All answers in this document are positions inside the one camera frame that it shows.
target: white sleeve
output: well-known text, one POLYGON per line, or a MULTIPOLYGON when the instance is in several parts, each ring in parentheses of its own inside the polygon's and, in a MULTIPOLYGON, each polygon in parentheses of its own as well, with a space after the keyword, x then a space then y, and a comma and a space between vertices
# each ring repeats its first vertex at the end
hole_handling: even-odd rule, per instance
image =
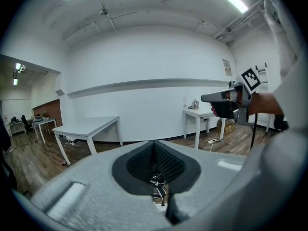
POLYGON ((305 54, 301 54, 273 94, 291 128, 308 126, 308 58, 305 54))
POLYGON ((297 61, 297 55, 291 46, 286 30, 283 28, 274 6, 270 0, 264 0, 265 14, 264 17, 272 31, 277 45, 279 56, 280 75, 283 80, 289 73, 291 67, 297 61))

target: table leg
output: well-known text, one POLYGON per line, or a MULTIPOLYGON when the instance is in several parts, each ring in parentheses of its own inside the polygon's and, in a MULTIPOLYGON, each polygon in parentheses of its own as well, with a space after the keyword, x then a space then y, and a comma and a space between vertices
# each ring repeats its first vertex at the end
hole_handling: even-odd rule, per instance
POLYGON ((210 132, 210 118, 206 120, 206 133, 210 132))
POLYGON ((121 133, 121 128, 120 128, 120 119, 116 121, 116 129, 117 129, 117 135, 119 137, 120 145, 123 145, 122 133, 121 133))
POLYGON ((187 135, 187 115, 186 113, 184 113, 184 117, 183 117, 183 134, 184 134, 184 138, 186 138, 186 135, 187 135))
POLYGON ((89 149, 90 149, 91 154, 92 154, 92 155, 93 155, 93 154, 97 154, 96 149, 95 149, 95 147, 94 147, 93 140, 92 140, 91 137, 87 137, 87 142, 88 142, 88 146, 89 146, 89 149))
POLYGON ((226 118, 222 119, 222 124, 221 124, 221 131, 220 131, 220 137, 219 140, 223 139, 223 134, 225 132, 225 124, 226 124, 226 118))
POLYGON ((65 151, 63 149, 63 146, 62 146, 60 138, 59 138, 59 134, 54 133, 54 135, 56 136, 56 140, 57 140, 58 146, 60 148, 60 151, 61 151, 64 159, 66 160, 67 164, 70 165, 71 162, 68 160, 68 157, 67 157, 67 155, 66 155, 66 153, 65 153, 65 151))
POLYGON ((40 131, 40 135, 42 136, 43 142, 44 144, 46 144, 43 133, 42 133, 42 128, 40 127, 40 124, 38 126, 39 126, 39 131, 40 131))
POLYGON ((199 138, 200 138, 200 117, 196 117, 196 137, 194 142, 194 148, 198 150, 199 147, 199 138))
POLYGON ((36 136, 37 136, 37 139, 39 139, 39 137, 38 137, 38 128, 37 128, 37 125, 36 125, 36 124, 33 124, 33 128, 34 128, 35 134, 36 134, 36 136))
POLYGON ((12 134, 12 130, 11 130, 11 125, 9 125, 9 129, 10 129, 10 137, 13 138, 13 134, 12 134))

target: desk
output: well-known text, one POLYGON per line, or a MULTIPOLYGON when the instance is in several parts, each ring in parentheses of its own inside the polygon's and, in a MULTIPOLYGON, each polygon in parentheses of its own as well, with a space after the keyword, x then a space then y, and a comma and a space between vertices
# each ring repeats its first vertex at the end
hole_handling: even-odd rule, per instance
MULTIPOLYGON (((200 119, 201 118, 206 118, 206 132, 209 133, 209 129, 210 129, 210 123, 209 123, 209 119, 210 117, 215 117, 213 112, 208 112, 205 110, 193 110, 193 109, 189 109, 189 110, 183 110, 183 115, 184 115, 184 121, 183 121, 183 127, 184 127, 184 138, 186 138, 187 135, 187 116, 193 116, 196 118, 196 138, 195 138, 195 142, 194 142, 194 148, 198 149, 199 147, 199 138, 200 138, 200 119)), ((219 140, 223 139, 223 133, 225 131, 225 122, 226 119, 223 118, 222 119, 222 125, 221 125, 221 132, 220 132, 220 137, 219 140)))
POLYGON ((40 135, 41 135, 41 137, 43 139, 44 144, 46 144, 46 142, 45 142, 45 139, 44 139, 44 136, 43 136, 43 133, 42 133, 41 125, 49 123, 49 122, 54 122, 54 126, 57 127, 56 119, 54 119, 54 118, 49 118, 48 120, 34 121, 33 122, 33 128, 34 128, 35 134, 37 135, 37 139, 39 139, 39 137, 38 137, 38 129, 37 129, 37 125, 38 125, 39 131, 40 131, 40 135))
POLYGON ((62 155, 66 160, 67 164, 70 165, 71 162, 68 160, 67 155, 65 154, 65 151, 59 139, 59 135, 77 137, 78 139, 86 140, 91 154, 96 154, 97 152, 94 147, 92 137, 98 134, 106 127, 113 124, 114 122, 116 122, 116 128, 117 128, 118 138, 120 140, 120 145, 123 145, 118 116, 84 118, 79 121, 65 124, 64 126, 52 129, 56 136, 56 140, 58 142, 60 151, 62 152, 62 155))
POLYGON ((6 126, 8 127, 10 137, 12 137, 13 134, 18 133, 20 131, 24 131, 26 133, 26 129, 22 121, 16 122, 15 124, 7 124, 6 126))

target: bottle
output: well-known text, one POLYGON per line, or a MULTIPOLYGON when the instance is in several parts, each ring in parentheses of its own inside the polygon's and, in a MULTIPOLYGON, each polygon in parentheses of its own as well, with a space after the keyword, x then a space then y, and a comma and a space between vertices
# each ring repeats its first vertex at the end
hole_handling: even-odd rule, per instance
POLYGON ((187 98, 183 98, 183 110, 188 110, 187 98))

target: power outlet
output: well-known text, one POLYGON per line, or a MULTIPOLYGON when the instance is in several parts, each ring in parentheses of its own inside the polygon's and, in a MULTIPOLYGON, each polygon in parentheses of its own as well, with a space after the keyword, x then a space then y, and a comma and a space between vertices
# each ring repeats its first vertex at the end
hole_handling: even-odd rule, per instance
POLYGON ((214 143, 214 142, 216 142, 216 141, 218 141, 218 140, 212 139, 212 140, 208 141, 208 143, 209 143, 209 144, 212 144, 212 143, 214 143))

